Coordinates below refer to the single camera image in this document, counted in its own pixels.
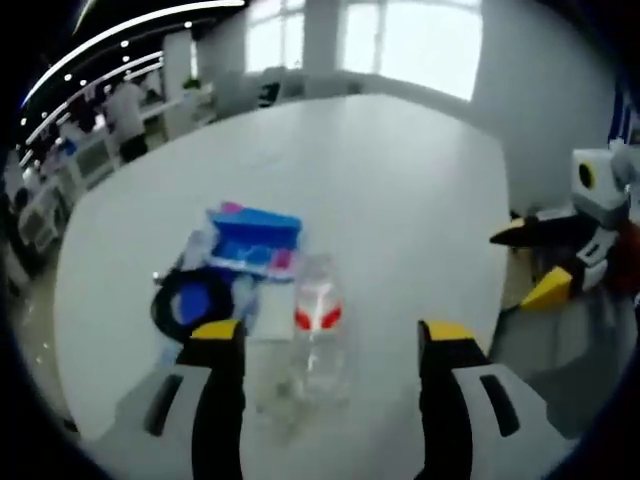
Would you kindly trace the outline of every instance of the white wall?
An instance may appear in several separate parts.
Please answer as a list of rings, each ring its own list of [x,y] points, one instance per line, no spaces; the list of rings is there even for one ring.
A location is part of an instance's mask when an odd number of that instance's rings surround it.
[[[342,5],[340,0],[306,2],[303,69],[309,74],[326,75],[339,67]],[[513,209],[524,212],[532,205],[561,203],[569,196],[572,148],[606,144],[613,112],[613,69],[572,26],[541,5],[485,0],[479,11],[482,47],[470,102],[378,75],[359,76],[365,92],[422,103],[500,140]],[[243,12],[199,43],[204,78],[244,71],[245,31]],[[458,40],[441,39],[444,46]],[[415,41],[407,38],[407,45]]]
[[[198,71],[213,80],[225,72],[245,70],[246,10],[198,41]]]
[[[191,75],[191,30],[164,37],[162,50],[165,95],[172,100],[182,95],[182,84]]]

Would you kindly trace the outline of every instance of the floor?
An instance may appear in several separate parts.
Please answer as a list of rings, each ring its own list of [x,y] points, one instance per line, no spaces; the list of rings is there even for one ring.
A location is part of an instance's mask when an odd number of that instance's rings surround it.
[[[62,393],[55,357],[53,292],[57,252],[46,270],[13,305],[16,337],[35,383],[59,419],[72,421]],[[509,252],[503,309],[491,351],[549,403],[549,419],[575,438],[615,386],[635,339],[629,305],[596,291],[550,312],[511,312],[533,285],[527,251]]]

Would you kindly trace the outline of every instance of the window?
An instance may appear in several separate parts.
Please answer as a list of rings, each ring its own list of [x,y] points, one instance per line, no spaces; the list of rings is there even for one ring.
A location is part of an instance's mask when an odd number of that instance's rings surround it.
[[[342,68],[373,73],[379,16],[380,9],[375,4],[352,5],[347,9]]]
[[[378,0],[346,9],[342,68],[470,101],[482,46],[481,0]]]
[[[251,4],[246,40],[247,72],[281,65],[302,67],[304,3],[304,0],[261,0]]]

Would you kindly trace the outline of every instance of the clear plastic bottle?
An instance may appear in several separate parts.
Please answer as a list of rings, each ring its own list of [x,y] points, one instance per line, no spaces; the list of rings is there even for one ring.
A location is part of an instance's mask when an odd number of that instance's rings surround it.
[[[303,400],[316,404],[346,398],[342,298],[331,258],[307,257],[296,280],[293,385]]]

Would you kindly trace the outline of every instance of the table surface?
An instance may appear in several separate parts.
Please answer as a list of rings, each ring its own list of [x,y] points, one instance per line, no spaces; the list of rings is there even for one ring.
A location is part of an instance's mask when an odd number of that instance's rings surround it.
[[[223,200],[297,215],[304,248],[330,253],[348,323],[350,401],[276,441],[255,412],[274,348],[247,348],[246,478],[413,478],[423,457],[416,321],[457,320],[488,348],[509,220],[500,144],[391,97],[292,103],[240,115],[120,169],[77,205],[55,292],[57,360],[81,435],[158,360],[149,316],[164,271]]]

